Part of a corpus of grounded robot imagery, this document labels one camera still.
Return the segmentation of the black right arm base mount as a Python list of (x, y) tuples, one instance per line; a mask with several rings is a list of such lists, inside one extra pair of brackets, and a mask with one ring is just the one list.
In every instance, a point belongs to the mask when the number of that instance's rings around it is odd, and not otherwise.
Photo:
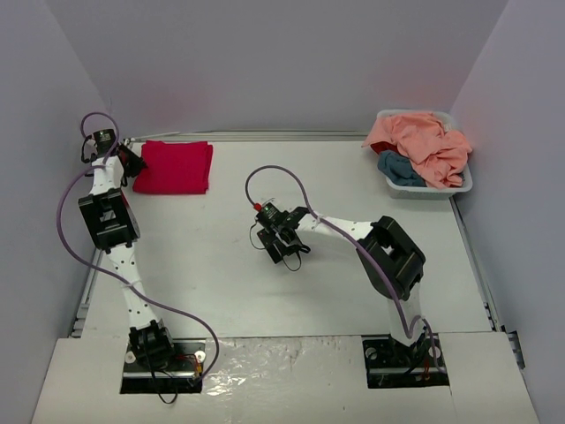
[(406, 346), (391, 336), (363, 337), (367, 387), (379, 389), (415, 389), (449, 386), (439, 338), (430, 343), (428, 336)]

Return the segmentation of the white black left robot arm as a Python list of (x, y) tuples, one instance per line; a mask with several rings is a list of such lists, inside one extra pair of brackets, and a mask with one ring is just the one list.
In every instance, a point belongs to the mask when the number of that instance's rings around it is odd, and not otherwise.
[(80, 212), (96, 248), (102, 250), (111, 271), (124, 278), (122, 284), (129, 318), (129, 346), (144, 367), (167, 369), (177, 361), (177, 346), (157, 317), (145, 292), (135, 256), (140, 237), (138, 223), (123, 193), (128, 177), (139, 175), (144, 161), (117, 141), (116, 131), (98, 130), (85, 138), (94, 143), (94, 152), (83, 163), (94, 167), (92, 188), (78, 200)]

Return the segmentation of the crimson red t shirt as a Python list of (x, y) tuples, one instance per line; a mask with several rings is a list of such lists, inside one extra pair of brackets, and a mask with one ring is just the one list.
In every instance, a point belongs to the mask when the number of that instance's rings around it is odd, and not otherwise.
[(205, 194), (213, 153), (213, 145), (206, 141), (148, 140), (141, 148), (147, 167), (135, 178), (132, 190), (150, 195)]

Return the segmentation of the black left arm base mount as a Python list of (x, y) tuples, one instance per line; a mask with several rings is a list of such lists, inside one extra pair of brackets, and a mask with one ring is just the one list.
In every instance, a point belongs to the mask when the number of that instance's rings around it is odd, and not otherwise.
[(175, 354), (168, 365), (153, 365), (154, 381), (147, 365), (142, 365), (130, 345), (124, 356), (120, 393), (134, 394), (195, 394), (201, 393), (200, 374), (206, 362), (206, 342), (197, 339), (174, 341)]

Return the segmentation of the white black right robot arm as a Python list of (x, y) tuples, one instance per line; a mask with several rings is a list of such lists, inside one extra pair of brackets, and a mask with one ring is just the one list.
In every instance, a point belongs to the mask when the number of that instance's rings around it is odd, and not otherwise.
[(410, 365), (424, 351), (420, 340), (426, 324), (421, 314), (419, 285), (426, 257), (390, 216), (376, 222), (354, 222), (323, 216), (307, 207), (283, 211), (271, 202), (254, 206), (260, 249), (273, 263), (311, 252), (300, 233), (317, 233), (350, 242), (374, 288), (388, 300), (389, 335), (394, 359)]

